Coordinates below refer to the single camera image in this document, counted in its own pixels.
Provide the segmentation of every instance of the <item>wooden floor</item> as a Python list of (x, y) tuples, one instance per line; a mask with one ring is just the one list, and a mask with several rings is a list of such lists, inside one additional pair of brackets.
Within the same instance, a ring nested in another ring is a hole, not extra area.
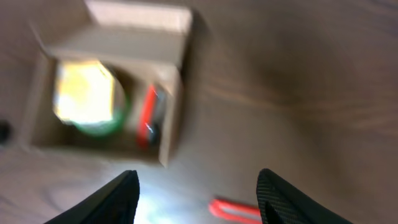
[[(0, 117), (16, 135), (39, 50), (27, 18), (60, 2), (0, 1)], [(169, 169), (14, 141), (0, 152), (0, 223), (43, 223), (126, 169), (141, 181), (137, 223), (223, 223), (207, 203), (255, 205), (265, 167), (354, 223), (398, 223), (396, 0), (163, 2), (197, 12)]]

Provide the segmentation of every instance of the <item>red object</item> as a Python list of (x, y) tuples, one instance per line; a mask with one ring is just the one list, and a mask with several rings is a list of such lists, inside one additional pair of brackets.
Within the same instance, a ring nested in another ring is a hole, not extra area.
[(152, 114), (154, 112), (156, 101), (156, 90), (155, 86), (151, 85), (147, 91), (145, 98), (144, 107), (142, 109), (141, 118), (138, 127), (137, 143), (140, 147), (146, 148), (148, 146), (148, 131), (150, 128), (150, 122)]
[[(235, 215), (226, 212), (225, 210), (232, 210), (238, 213), (247, 214), (248, 217), (243, 215)], [(222, 218), (229, 221), (247, 223), (247, 224), (262, 224), (261, 221), (255, 220), (249, 217), (258, 217), (261, 220), (260, 210), (258, 208), (250, 207), (247, 205), (241, 205), (234, 202), (228, 202), (225, 200), (214, 199), (209, 204), (209, 211), (216, 217)]]

